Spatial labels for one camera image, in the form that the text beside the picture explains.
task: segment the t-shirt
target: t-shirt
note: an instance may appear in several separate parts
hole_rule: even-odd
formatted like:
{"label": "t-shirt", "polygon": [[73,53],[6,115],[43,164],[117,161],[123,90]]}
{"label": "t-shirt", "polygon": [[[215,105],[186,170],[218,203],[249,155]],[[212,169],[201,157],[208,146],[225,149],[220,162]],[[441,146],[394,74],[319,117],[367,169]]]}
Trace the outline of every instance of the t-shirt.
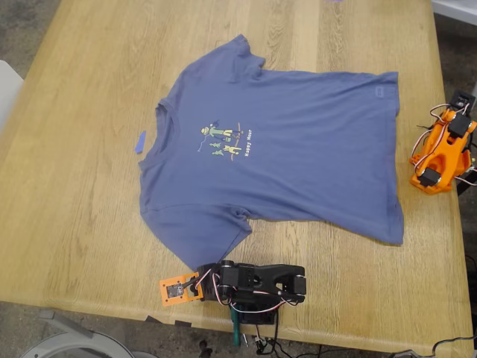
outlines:
{"label": "t-shirt", "polygon": [[263,69],[239,35],[188,65],[156,108],[141,215],[187,266],[214,263],[247,218],[326,220],[402,242],[397,73]]}

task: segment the wood grain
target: wood grain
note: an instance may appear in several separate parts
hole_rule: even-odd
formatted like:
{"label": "wood grain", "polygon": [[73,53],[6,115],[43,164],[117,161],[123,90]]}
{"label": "wood grain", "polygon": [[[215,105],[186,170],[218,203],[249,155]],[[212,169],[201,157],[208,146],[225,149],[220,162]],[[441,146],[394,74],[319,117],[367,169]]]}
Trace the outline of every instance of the wood grain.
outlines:
{"label": "wood grain", "polygon": [[[161,307],[156,281],[188,269],[139,216],[133,146],[144,129],[151,145],[155,104],[184,66],[240,33],[269,69],[399,71],[404,244],[326,222],[252,221],[229,255],[306,268],[306,301],[282,309],[279,336],[430,354],[470,335],[456,195],[408,183],[416,124],[443,101],[427,0],[63,0],[0,136],[0,299],[232,330],[213,302]],[[472,343],[439,349],[468,357]]]}

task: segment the cartoon figure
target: cartoon figure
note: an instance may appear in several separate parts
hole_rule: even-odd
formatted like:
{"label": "cartoon figure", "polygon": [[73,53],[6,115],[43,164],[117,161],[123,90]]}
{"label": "cartoon figure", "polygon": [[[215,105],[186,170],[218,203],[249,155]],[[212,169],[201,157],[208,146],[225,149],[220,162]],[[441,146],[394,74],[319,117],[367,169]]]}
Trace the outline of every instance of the cartoon figure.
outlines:
{"label": "cartoon figure", "polygon": [[234,131],[233,129],[218,129],[216,127],[218,123],[211,123],[209,127],[201,128],[200,132],[204,136],[213,136],[214,138],[222,139],[225,142],[230,142],[230,137],[240,138],[240,134],[243,134],[244,131]]}
{"label": "cartoon figure", "polygon": [[238,154],[237,151],[241,151],[239,147],[232,147],[231,145],[224,145],[224,150],[232,154]]}

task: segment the gray floor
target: gray floor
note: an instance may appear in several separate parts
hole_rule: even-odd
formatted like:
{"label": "gray floor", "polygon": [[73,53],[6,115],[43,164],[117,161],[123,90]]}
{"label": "gray floor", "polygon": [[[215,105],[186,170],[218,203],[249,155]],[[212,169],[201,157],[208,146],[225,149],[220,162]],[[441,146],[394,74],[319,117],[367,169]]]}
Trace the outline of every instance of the gray floor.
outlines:
{"label": "gray floor", "polygon": [[[59,2],[60,0],[0,1],[0,60],[6,60],[23,78],[27,75]],[[471,91],[477,81],[477,67],[470,65],[477,63],[477,27],[442,16],[436,16],[436,26],[446,97],[449,98],[454,89]],[[477,189],[467,190],[459,201],[466,251],[477,257]],[[37,319],[37,313],[36,307],[0,302],[0,357],[20,357],[30,346],[55,332]],[[105,333],[122,326],[130,349],[147,351],[161,358],[198,357],[198,344],[202,339],[208,341],[214,350],[213,357],[256,357],[252,345],[249,348],[234,348],[229,333],[82,313],[64,315],[80,322],[84,327]],[[280,342],[292,356],[318,352],[317,345],[284,340]],[[387,355],[350,350],[326,356],[377,358]]]}

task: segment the white chair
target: white chair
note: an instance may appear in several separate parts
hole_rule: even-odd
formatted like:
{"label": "white chair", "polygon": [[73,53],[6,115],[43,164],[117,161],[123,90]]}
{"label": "white chair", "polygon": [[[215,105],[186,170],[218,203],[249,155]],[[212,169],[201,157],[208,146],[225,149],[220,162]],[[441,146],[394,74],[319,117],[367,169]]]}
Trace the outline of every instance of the white chair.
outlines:
{"label": "white chair", "polygon": [[22,78],[0,60],[0,131],[22,84]]}

